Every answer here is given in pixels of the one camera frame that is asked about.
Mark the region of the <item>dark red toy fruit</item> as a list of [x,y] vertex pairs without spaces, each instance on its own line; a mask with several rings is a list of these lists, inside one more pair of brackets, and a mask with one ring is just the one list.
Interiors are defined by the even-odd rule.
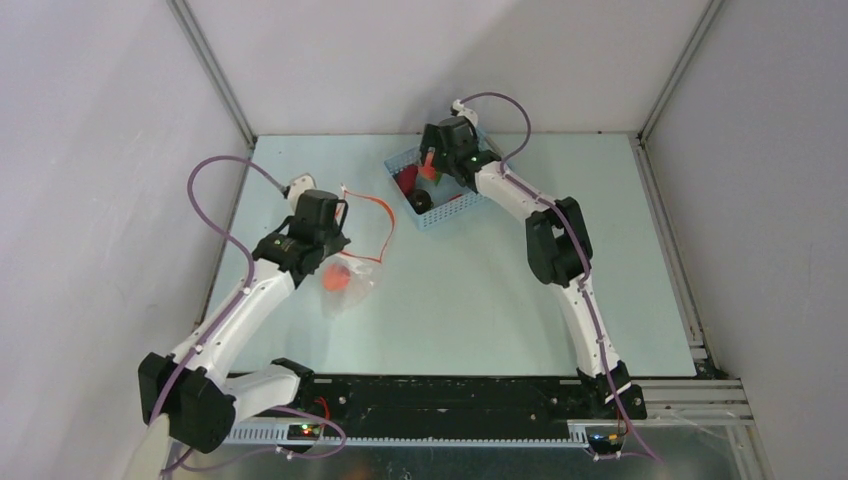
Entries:
[[395,175],[395,182],[404,197],[408,197],[416,189],[418,171],[418,165],[410,164]]

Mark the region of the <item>orange peach toy fruit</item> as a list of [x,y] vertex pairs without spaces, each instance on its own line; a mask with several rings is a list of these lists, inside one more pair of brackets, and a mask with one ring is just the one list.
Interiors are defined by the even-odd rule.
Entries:
[[418,175],[431,182],[436,182],[438,179],[438,171],[433,166],[435,151],[429,149],[423,156],[422,163],[418,167]]

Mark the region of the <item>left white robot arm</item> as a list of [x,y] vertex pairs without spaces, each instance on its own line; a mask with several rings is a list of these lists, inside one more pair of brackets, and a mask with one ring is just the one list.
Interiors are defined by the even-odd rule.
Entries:
[[212,318],[168,355],[148,354],[138,368],[146,423],[166,415],[169,436],[201,453],[216,450],[239,422],[281,406],[304,416],[316,403],[304,382],[310,369],[278,359],[266,368],[232,377],[235,359],[266,318],[349,244],[342,228],[346,200],[308,189],[281,227],[264,237],[250,256],[241,285]]

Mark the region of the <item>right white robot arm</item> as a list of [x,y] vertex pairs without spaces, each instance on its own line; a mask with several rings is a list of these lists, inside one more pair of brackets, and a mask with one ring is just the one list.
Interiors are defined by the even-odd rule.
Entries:
[[585,411],[606,418],[641,397],[604,325],[594,295],[593,247],[579,203],[555,199],[517,175],[481,145],[471,120],[454,116],[428,124],[420,143],[423,164],[492,200],[525,229],[535,278],[554,293],[574,344]]

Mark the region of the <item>clear zip bag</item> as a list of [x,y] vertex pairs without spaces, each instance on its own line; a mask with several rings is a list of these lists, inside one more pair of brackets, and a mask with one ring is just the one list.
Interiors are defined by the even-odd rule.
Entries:
[[[331,256],[327,263],[319,269],[321,284],[321,309],[322,313],[329,318],[337,317],[344,311],[350,310],[361,303],[377,286],[382,278],[385,266],[385,256],[393,235],[396,230],[397,218],[392,207],[382,198],[359,194],[351,191],[346,185],[341,184],[342,199],[357,199],[363,202],[371,202],[380,207],[386,214],[388,222],[388,233],[380,250],[375,255],[360,255],[347,250]],[[332,263],[345,264],[352,273],[350,284],[346,289],[339,292],[328,292],[322,285],[322,276],[325,269]]]

